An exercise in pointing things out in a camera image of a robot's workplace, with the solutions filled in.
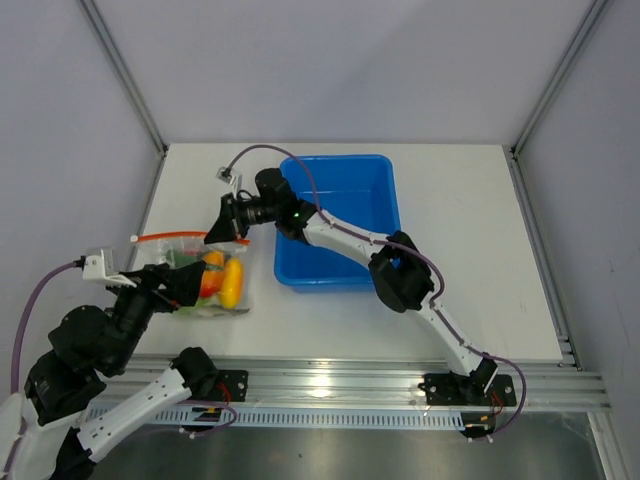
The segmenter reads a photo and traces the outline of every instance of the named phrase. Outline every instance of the white table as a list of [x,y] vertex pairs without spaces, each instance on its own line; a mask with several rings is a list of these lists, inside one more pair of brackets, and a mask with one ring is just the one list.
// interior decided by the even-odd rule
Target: white table
[[[209,230],[219,212],[215,179],[245,144],[173,144],[144,233]],[[298,155],[379,153],[393,163],[402,228],[441,268],[443,303],[475,343],[518,361],[561,358],[520,209],[500,146],[288,144]],[[243,186],[283,156],[249,153]],[[252,227],[247,268],[253,308],[245,316],[155,315],[136,353],[201,346],[242,357],[435,360],[422,326],[391,312],[374,293],[298,294],[273,275],[273,225]]]

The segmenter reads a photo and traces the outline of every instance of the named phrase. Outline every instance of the gray floor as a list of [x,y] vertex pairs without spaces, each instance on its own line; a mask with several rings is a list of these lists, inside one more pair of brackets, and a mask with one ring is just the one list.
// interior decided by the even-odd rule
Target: gray floor
[[93,479],[604,479],[584,415],[523,416],[493,444],[453,432],[231,428],[127,440]]

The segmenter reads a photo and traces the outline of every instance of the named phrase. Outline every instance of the metal frame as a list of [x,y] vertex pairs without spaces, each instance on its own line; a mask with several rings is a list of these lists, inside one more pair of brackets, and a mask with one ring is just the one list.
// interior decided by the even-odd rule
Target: metal frame
[[[125,95],[138,115],[159,155],[159,163],[155,172],[140,229],[144,226],[153,197],[160,178],[167,145],[164,143],[158,127],[153,120],[142,94],[127,67],[122,54],[117,48],[113,35],[109,31],[95,0],[77,0],[91,30],[112,66]],[[552,318],[558,332],[558,340],[563,352],[563,361],[559,365],[538,364],[523,365],[529,384],[529,397],[525,407],[527,412],[587,412],[592,430],[596,438],[598,452],[607,473],[607,478],[629,478],[625,468],[620,446],[611,424],[608,396],[602,378],[597,373],[583,372],[570,342],[570,332],[565,309],[545,251],[542,236],[529,199],[526,182],[518,160],[528,139],[543,120],[554,99],[573,70],[580,54],[585,50],[588,40],[601,21],[610,0],[594,0],[587,14],[577,28],[572,40],[565,49],[551,78],[547,82],[535,108],[529,115],[521,130],[511,153],[507,158],[518,202],[522,209],[525,226],[533,248],[536,264],[542,279],[545,295]],[[129,257],[128,266],[133,262],[133,254]],[[124,396],[135,393],[158,370],[163,370],[169,357],[134,356],[125,375],[119,379],[111,379],[106,395],[101,401],[120,401]],[[411,428],[407,420],[398,418],[415,418],[415,412],[426,415],[424,394],[417,389],[421,377],[427,372],[445,370],[443,364],[433,362],[363,362],[339,359],[214,359],[220,368],[246,369],[250,372],[251,388],[247,404],[241,408],[246,410],[244,421],[249,425],[300,426],[295,420],[300,415],[309,418],[320,418],[319,412],[330,412],[331,415],[345,414],[347,418],[342,425],[347,427],[358,412],[382,412],[382,417],[391,415],[392,428]],[[276,422],[265,422],[265,417],[255,413],[275,411],[281,412]],[[322,422],[304,426],[319,426]],[[358,428],[374,428],[374,425],[359,425]]]

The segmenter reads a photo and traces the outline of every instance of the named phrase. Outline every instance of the clear plastic bag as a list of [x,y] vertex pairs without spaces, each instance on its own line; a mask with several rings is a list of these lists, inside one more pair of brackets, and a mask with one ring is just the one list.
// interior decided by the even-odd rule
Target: clear plastic bag
[[207,268],[202,276],[200,298],[193,307],[177,310],[181,315],[216,317],[239,315],[249,311],[247,272],[249,241],[205,245],[206,232],[167,232],[131,241],[144,263],[167,263],[180,268],[204,260]]

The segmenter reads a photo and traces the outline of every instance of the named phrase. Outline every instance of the gray wall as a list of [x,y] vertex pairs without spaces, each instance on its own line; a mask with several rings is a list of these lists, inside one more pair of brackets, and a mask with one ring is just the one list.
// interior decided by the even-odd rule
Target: gray wall
[[[1,10],[4,399],[14,333],[31,290],[46,272],[88,247],[126,247],[156,159],[75,2],[11,0]],[[36,306],[25,366],[45,351],[46,334],[63,313],[101,295],[98,287],[81,285],[79,271],[63,275],[50,283]]]
[[579,353],[604,374],[619,431],[637,452],[640,2],[612,3],[525,149],[524,169]]
[[591,0],[98,0],[169,142],[507,144]]

